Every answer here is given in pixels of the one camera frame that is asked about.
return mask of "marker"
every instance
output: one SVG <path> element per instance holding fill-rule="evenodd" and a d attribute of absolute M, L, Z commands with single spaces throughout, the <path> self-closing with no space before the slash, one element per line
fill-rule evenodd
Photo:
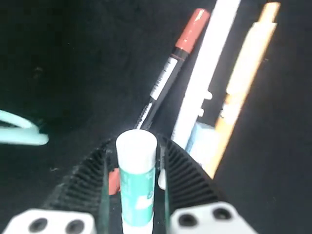
<path fill-rule="evenodd" d="M 210 14 L 205 9 L 198 8 L 194 11 L 150 93 L 150 99 L 135 125 L 136 129 L 149 129 L 158 108 L 175 81 L 185 59 L 191 53 L 209 16 Z"/>

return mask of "blue label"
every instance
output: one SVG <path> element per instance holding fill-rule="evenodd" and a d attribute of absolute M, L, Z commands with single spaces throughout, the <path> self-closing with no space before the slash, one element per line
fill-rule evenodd
<path fill-rule="evenodd" d="M 142 174 L 119 171 L 122 218 L 130 226 L 145 226 L 153 216 L 155 167 Z"/>

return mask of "black fabric surface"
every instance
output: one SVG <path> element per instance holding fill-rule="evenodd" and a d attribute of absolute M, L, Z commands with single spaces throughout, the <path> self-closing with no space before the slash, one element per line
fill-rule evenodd
<path fill-rule="evenodd" d="M 242 0 L 211 84 L 214 99 L 204 103 L 209 124 L 265 2 Z M 215 180 L 258 232 L 308 233 L 311 3 L 281 3 L 278 27 Z M 133 127 L 193 10 L 213 5 L 209 0 L 0 5 L 0 109 L 31 119 L 50 136 L 42 147 L 0 145 L 0 230 L 13 215 L 39 206 L 104 139 Z M 154 132 L 170 135 L 196 51 L 161 107 Z"/>

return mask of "pen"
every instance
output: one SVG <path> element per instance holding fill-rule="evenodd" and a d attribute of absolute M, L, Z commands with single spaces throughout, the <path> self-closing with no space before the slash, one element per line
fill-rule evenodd
<path fill-rule="evenodd" d="M 186 148 L 240 0 L 217 0 L 180 107 L 171 140 Z"/>
<path fill-rule="evenodd" d="M 264 53 L 277 26 L 273 23 L 280 3 L 267 3 L 258 22 L 250 28 L 226 89 L 226 97 L 219 118 L 215 124 L 218 144 L 206 165 L 207 174 L 213 178 L 228 145 L 241 108 L 261 64 Z"/>
<path fill-rule="evenodd" d="M 191 53 L 209 16 L 210 14 L 201 8 L 196 9 L 192 14 L 150 93 L 150 99 L 135 125 L 136 129 L 149 129 L 158 108 L 175 81 L 185 59 Z"/>

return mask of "white plastic part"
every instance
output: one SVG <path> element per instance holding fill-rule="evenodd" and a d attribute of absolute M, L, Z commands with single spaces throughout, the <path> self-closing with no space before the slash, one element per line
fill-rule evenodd
<path fill-rule="evenodd" d="M 36 220 L 46 219 L 46 226 L 40 232 L 31 232 L 31 224 Z M 2 234 L 68 234 L 66 228 L 73 221 L 83 222 L 83 230 L 79 234 L 96 234 L 96 226 L 92 215 L 79 212 L 27 210 L 11 219 Z"/>
<path fill-rule="evenodd" d="M 166 170 L 161 169 L 158 177 L 158 186 L 162 190 L 166 189 Z"/>
<path fill-rule="evenodd" d="M 218 219 L 214 212 L 226 210 L 231 218 Z M 194 226 L 184 226 L 182 215 L 191 215 L 196 220 Z M 170 220 L 170 234 L 256 234 L 257 232 L 237 213 L 229 203 L 216 202 L 176 210 Z"/>
<path fill-rule="evenodd" d="M 127 222 L 123 221 L 123 218 L 121 217 L 122 220 L 122 230 L 123 234 L 152 234 L 153 232 L 153 227 L 154 227 L 154 213 L 153 217 L 148 224 L 146 224 L 143 227 L 133 227 L 130 225 L 127 225 Z"/>
<path fill-rule="evenodd" d="M 211 99 L 213 99 L 213 94 L 212 94 L 211 92 L 209 92 L 208 90 L 207 90 L 207 92 L 206 92 L 206 94 L 205 94 L 205 99 L 206 99 L 206 100 L 211 100 Z"/>
<path fill-rule="evenodd" d="M 156 137 L 142 129 L 122 133 L 116 140 L 119 167 L 128 173 L 141 174 L 155 166 Z"/>
<path fill-rule="evenodd" d="M 206 97 L 240 0 L 217 0 L 196 59 L 171 139 L 185 149 Z"/>

